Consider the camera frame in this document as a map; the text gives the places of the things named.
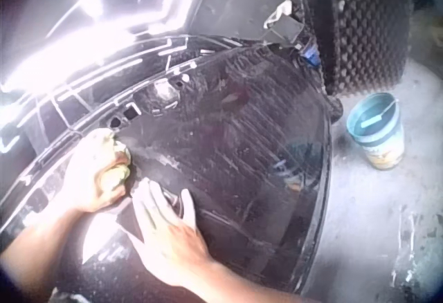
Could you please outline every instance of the human hand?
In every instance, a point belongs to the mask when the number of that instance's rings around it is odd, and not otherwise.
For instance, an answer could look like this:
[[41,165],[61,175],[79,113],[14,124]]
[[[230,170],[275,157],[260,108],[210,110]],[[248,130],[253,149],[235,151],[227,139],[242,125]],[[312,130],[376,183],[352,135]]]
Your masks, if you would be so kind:
[[125,194],[125,186],[103,191],[100,179],[104,172],[119,164],[128,165],[124,149],[116,149],[110,129],[96,129],[77,145],[69,162],[60,192],[67,207],[81,212],[95,212],[115,203]]
[[188,287],[197,273],[211,264],[195,223],[195,209],[187,189],[181,192],[180,219],[157,182],[144,178],[134,194],[134,210],[145,243],[129,235],[146,269],[171,286]]

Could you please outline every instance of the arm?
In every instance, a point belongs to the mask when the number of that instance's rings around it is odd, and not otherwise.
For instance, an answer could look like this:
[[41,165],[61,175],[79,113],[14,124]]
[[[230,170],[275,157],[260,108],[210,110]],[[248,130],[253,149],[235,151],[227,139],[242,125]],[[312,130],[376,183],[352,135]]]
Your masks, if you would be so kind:
[[26,297],[48,299],[62,247],[81,214],[58,194],[1,255],[1,267]]
[[96,182],[103,172],[127,160],[122,159],[121,153],[97,155],[99,143],[93,134],[79,143],[66,170],[62,191],[0,255],[0,266],[22,294],[34,302],[47,302],[64,243],[82,214],[108,206],[125,194],[122,185],[111,192],[98,188]]
[[129,237],[146,269],[161,281],[182,286],[208,303],[302,303],[300,296],[254,284],[217,263],[209,255],[195,224],[189,191],[182,192],[182,219],[165,200],[159,185],[142,181],[134,194],[134,209],[143,242]]

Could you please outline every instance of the concrete floor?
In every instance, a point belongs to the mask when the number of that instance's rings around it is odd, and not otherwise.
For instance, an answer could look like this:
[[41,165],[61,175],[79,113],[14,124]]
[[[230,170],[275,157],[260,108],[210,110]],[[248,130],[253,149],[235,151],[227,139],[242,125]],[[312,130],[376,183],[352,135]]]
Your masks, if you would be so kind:
[[377,171],[346,132],[332,127],[329,201],[304,294],[321,302],[422,302],[443,284],[443,81],[410,60],[392,93],[406,153]]

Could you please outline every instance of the bucket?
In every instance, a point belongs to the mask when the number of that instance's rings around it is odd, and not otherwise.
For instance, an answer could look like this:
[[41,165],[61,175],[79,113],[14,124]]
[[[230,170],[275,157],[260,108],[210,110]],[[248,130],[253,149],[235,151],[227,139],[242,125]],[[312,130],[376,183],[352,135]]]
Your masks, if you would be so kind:
[[397,165],[404,153],[400,107],[390,93],[375,93],[360,101],[347,118],[347,132],[377,169]]

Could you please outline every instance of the bucket label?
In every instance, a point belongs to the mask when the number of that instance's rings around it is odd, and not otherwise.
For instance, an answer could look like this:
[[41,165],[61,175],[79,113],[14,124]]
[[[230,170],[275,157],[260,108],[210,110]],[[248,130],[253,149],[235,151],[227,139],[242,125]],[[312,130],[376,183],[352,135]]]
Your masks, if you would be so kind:
[[398,164],[404,153],[403,127],[388,140],[374,147],[363,147],[366,156],[374,167],[389,169]]

